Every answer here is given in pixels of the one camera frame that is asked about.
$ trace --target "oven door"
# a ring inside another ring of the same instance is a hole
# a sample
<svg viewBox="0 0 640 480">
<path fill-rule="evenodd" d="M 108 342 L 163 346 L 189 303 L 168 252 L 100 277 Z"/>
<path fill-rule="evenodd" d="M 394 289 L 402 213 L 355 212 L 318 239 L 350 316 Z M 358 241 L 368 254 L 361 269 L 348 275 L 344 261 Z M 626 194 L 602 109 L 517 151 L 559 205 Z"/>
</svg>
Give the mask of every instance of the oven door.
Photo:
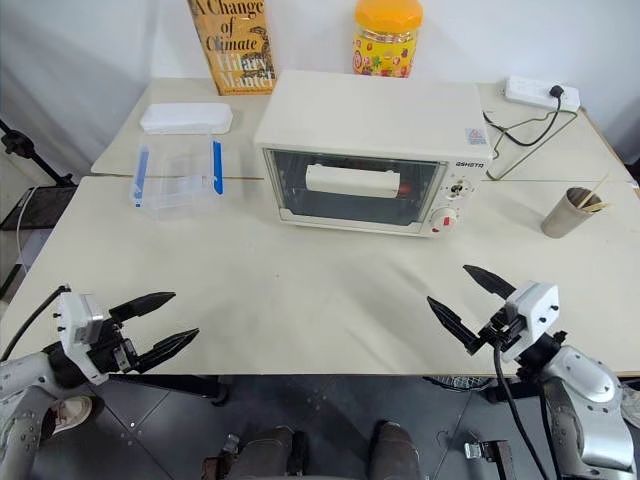
<svg viewBox="0 0 640 480">
<path fill-rule="evenodd" d="M 422 224 L 446 163 L 265 150 L 281 209 L 333 226 Z"/>
</svg>

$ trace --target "sticker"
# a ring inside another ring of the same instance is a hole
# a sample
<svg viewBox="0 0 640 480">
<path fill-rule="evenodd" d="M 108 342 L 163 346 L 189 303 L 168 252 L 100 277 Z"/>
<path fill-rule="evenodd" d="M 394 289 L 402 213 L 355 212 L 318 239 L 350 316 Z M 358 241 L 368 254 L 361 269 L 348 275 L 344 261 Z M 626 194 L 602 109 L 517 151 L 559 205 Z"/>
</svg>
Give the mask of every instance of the sticker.
<svg viewBox="0 0 640 480">
<path fill-rule="evenodd" d="M 479 128 L 465 128 L 467 134 L 467 142 L 469 145 L 486 145 L 487 139 L 484 137 L 484 132 Z"/>
</svg>

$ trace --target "toaster oven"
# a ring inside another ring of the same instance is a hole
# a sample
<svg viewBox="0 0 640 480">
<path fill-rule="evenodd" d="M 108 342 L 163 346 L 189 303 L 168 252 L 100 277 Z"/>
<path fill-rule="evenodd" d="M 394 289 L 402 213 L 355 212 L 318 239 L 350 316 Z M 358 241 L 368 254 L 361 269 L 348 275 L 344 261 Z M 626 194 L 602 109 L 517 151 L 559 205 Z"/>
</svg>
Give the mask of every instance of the toaster oven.
<svg viewBox="0 0 640 480">
<path fill-rule="evenodd" d="M 476 86 L 285 71 L 255 136 L 280 219 L 442 235 L 492 155 Z"/>
</svg>

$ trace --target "plug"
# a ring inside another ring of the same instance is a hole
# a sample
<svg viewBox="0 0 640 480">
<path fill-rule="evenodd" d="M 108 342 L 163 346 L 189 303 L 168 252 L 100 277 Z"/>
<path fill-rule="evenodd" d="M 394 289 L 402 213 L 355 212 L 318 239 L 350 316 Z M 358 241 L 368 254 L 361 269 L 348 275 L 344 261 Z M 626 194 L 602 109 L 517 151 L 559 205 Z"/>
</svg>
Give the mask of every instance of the plug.
<svg viewBox="0 0 640 480">
<path fill-rule="evenodd" d="M 562 88 L 560 85 L 554 85 L 553 87 L 551 87 L 551 90 L 549 90 L 549 95 L 555 98 L 560 98 L 563 93 L 564 88 Z"/>
</svg>

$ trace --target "orange lid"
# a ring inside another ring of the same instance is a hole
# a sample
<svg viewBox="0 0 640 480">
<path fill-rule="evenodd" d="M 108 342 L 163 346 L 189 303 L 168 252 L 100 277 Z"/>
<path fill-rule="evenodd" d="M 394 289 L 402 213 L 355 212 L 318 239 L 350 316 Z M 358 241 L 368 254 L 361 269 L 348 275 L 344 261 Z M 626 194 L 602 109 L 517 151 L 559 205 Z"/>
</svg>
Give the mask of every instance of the orange lid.
<svg viewBox="0 0 640 480">
<path fill-rule="evenodd" d="M 356 22 L 380 33 L 406 33 L 422 25 L 418 0 L 358 0 Z"/>
</svg>

